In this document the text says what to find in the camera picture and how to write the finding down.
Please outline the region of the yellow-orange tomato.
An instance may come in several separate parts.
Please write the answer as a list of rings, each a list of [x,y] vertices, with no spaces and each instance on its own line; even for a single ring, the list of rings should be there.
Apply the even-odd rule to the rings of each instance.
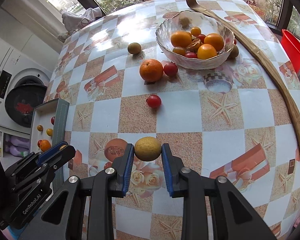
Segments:
[[[48,136],[52,137],[52,136],[53,136],[53,129],[48,128],[48,129],[46,130],[46,133],[47,133]]]

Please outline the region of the yellow tomato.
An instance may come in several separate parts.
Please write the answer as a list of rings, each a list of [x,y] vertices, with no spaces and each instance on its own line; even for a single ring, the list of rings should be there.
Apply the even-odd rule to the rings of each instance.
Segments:
[[[38,131],[42,132],[43,131],[43,126],[42,125],[38,125],[37,129],[38,129]]]

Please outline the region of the brown kiwi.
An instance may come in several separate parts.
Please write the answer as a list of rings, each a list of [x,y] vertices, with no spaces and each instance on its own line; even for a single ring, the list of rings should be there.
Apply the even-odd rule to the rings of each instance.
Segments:
[[[154,161],[161,155],[161,143],[154,137],[143,137],[134,145],[135,156],[141,161]]]

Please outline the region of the orange in box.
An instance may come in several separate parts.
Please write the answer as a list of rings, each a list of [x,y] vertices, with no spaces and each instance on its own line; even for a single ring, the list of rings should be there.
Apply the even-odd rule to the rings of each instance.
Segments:
[[[46,152],[47,150],[49,150],[51,148],[51,143],[46,139],[40,140],[39,148],[42,152]]]

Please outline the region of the purple detergent bottle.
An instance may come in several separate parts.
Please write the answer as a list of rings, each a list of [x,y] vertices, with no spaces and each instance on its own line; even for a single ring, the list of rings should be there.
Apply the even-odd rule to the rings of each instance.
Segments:
[[[15,157],[25,157],[30,152],[30,140],[15,135],[4,135],[4,152]]]

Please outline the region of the white shallow cardboard box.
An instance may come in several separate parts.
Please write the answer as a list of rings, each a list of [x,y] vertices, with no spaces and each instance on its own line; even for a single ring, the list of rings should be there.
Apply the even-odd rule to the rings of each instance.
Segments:
[[[45,102],[33,111],[31,133],[30,133],[30,152],[41,151],[38,141],[48,140],[51,146],[64,140],[66,119],[68,116],[69,103],[63,99],[53,99]],[[55,116],[55,124],[51,124],[51,118]],[[43,131],[37,129],[38,125],[43,126]],[[47,135],[46,130],[53,129],[53,136]]]

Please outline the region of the red cherry tomato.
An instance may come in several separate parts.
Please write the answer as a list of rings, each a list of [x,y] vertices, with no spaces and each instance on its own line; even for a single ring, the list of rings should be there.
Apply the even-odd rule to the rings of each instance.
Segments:
[[[51,124],[52,124],[52,125],[55,124],[55,116],[53,116],[53,117],[51,118]]]
[[[157,109],[161,106],[162,101],[159,96],[152,94],[146,99],[146,103],[152,109]]]

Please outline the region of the white washing machine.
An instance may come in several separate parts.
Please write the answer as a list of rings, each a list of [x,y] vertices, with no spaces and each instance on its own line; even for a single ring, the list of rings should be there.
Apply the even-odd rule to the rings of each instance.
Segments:
[[[30,134],[51,72],[0,38],[0,127]]]

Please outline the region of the white cloth on rack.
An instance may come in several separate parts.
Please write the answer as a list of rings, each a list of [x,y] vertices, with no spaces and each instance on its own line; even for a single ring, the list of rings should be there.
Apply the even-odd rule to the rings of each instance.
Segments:
[[[62,22],[66,31],[60,33],[57,38],[61,42],[65,42],[68,37],[101,17],[102,11],[100,7],[88,8],[82,15],[77,15],[73,12],[65,12],[62,14]]]

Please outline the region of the large orange near bowl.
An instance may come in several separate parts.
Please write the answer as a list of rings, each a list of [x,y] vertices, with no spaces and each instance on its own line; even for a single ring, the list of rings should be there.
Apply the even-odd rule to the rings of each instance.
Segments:
[[[164,69],[158,60],[148,59],[140,65],[139,73],[146,82],[157,82],[162,78]]]

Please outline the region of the green-brown kiwi fruit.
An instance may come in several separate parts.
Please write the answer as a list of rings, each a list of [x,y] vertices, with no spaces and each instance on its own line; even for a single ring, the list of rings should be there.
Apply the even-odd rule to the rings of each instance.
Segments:
[[[133,42],[128,45],[127,50],[130,54],[136,55],[141,52],[142,47],[139,43]]]

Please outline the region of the patterned checkered tablecloth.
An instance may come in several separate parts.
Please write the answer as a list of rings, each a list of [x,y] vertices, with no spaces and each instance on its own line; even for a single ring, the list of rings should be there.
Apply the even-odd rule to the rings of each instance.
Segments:
[[[214,71],[179,68],[175,77],[145,83],[141,63],[168,63],[155,31],[187,10],[185,0],[152,0],[110,14],[70,36],[46,100],[69,102],[65,139],[77,151],[65,178],[94,176],[124,143],[154,137],[202,176],[225,170],[278,239],[300,215],[298,143],[285,102],[266,72],[239,46]],[[130,43],[142,50],[128,52]],[[155,94],[161,106],[146,99]]]

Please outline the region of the red tomato beside orange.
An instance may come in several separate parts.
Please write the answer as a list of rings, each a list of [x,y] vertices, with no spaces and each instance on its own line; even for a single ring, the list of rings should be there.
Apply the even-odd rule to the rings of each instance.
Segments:
[[[176,76],[178,73],[177,65],[173,62],[166,63],[164,65],[164,73],[170,77]]]

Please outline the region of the red plastic basin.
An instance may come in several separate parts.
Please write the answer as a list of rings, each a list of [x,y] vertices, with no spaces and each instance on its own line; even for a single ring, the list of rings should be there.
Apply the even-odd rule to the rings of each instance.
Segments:
[[[298,73],[300,71],[300,41],[290,31],[282,29],[281,44],[294,70]]]

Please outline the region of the wooden back scratcher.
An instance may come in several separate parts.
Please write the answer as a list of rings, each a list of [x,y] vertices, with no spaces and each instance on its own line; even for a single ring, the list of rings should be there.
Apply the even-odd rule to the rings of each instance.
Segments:
[[[300,112],[294,99],[292,98],[290,92],[288,91],[287,87],[283,83],[283,80],[281,79],[278,71],[276,70],[276,68],[270,61],[270,59],[268,59],[267,56],[264,54],[264,52],[261,49],[259,49],[257,45],[255,45],[243,33],[241,33],[238,29],[233,27],[229,22],[226,22],[226,20],[217,16],[214,12],[202,7],[197,2],[197,0],[186,0],[186,3],[188,7],[191,8],[192,10],[196,12],[200,12],[205,16],[214,18],[215,20],[218,20],[223,25],[228,27],[234,33],[235,39],[237,39],[239,43],[241,43],[243,47],[247,51],[249,51],[249,53],[254,57],[254,59],[256,59],[257,62],[263,67],[263,69],[270,77],[271,81],[274,83],[274,85],[281,93],[283,100],[286,104],[290,119],[294,127],[295,135],[298,141],[299,154],[300,154]]]

